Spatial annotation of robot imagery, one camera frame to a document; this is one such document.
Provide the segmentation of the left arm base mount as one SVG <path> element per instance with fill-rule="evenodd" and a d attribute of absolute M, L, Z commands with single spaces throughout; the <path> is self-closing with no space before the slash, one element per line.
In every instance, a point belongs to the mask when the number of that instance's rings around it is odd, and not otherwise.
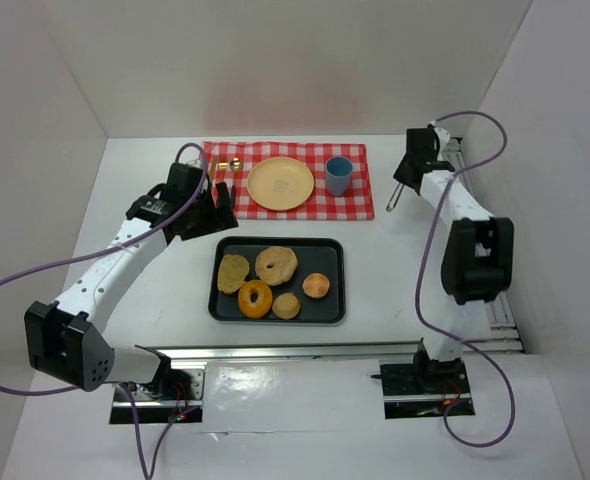
<path fill-rule="evenodd" d="M 173 369 L 178 373 L 173 373 L 162 386 L 126 383 L 140 424 L 161 425 L 171 419 L 179 424 L 202 422 L 206 364 L 179 362 Z"/>

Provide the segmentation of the metal tongs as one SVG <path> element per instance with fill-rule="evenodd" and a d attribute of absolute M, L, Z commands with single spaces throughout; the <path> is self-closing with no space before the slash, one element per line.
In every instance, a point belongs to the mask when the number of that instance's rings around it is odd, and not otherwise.
<path fill-rule="evenodd" d="M 385 207 L 385 210 L 387 213 L 392 212 L 396 208 L 396 206 L 399 202 L 399 199 L 401 197 L 401 193 L 404 190 L 404 187 L 405 187 L 405 185 L 403 183 L 398 183 L 395 186 L 395 188 L 394 188 L 394 190 L 393 190 L 393 192 L 386 204 L 386 207 Z"/>

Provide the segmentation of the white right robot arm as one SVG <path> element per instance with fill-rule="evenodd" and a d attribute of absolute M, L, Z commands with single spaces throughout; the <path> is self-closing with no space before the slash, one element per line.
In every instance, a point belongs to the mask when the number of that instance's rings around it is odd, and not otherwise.
<path fill-rule="evenodd" d="M 409 188 L 434 207 L 434 223 L 448 228 L 440 279 L 449 307 L 444 319 L 428 325 L 418 348 L 419 358 L 434 368 L 461 358 L 460 341 L 512 280 L 514 225 L 482 207 L 457 178 L 442 158 L 449 141 L 450 133 L 433 124 L 406 131 L 405 154 L 393 175 L 397 185 L 386 205 L 392 211 Z"/>

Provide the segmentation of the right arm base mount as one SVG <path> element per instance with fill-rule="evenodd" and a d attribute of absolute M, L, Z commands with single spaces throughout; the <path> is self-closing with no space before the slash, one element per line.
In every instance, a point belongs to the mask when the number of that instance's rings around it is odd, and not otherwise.
<path fill-rule="evenodd" d="M 424 351 L 403 363 L 382 363 L 370 376 L 379 383 L 384 415 L 391 419 L 437 418 L 475 414 L 468 374 L 462 359 L 440 363 Z"/>

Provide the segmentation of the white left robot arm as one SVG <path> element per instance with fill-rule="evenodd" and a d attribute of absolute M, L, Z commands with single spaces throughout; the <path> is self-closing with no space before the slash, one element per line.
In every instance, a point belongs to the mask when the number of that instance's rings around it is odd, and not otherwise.
<path fill-rule="evenodd" d="M 108 321 L 135 280 L 174 239 L 182 241 L 237 227 L 225 183 L 196 166 L 175 162 L 166 182 L 133 202 L 109 254 L 102 256 L 50 304 L 24 315 L 28 357 L 37 371 L 91 392 L 106 383 L 133 383 L 155 397 L 190 377 L 168 356 L 148 347 L 113 348 Z"/>

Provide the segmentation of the orange glazed donut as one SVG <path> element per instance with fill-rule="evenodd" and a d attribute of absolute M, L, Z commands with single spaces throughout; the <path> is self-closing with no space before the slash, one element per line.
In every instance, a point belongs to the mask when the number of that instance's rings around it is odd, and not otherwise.
<path fill-rule="evenodd" d="M 251 280 L 239 289 L 238 307 L 246 318 L 259 319 L 265 316 L 272 304 L 272 290 L 262 280 Z"/>

